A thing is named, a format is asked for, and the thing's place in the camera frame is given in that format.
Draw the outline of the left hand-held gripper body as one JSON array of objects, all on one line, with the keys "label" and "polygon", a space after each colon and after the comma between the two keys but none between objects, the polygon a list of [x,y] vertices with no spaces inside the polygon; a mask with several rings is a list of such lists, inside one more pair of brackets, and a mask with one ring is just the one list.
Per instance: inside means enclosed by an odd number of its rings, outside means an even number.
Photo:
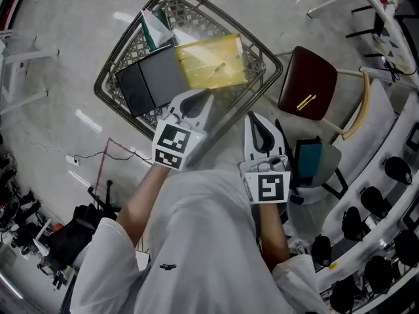
[{"label": "left hand-held gripper body", "polygon": [[158,121],[152,142],[152,159],[170,169],[183,171],[206,138],[203,130],[168,113]]}]

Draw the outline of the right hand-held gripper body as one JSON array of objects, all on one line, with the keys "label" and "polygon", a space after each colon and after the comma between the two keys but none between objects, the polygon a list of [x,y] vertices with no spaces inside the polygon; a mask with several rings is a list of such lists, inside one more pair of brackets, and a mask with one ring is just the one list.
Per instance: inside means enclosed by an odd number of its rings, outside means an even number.
[{"label": "right hand-held gripper body", "polygon": [[239,163],[240,174],[253,204],[286,203],[291,172],[286,155],[270,156]]}]

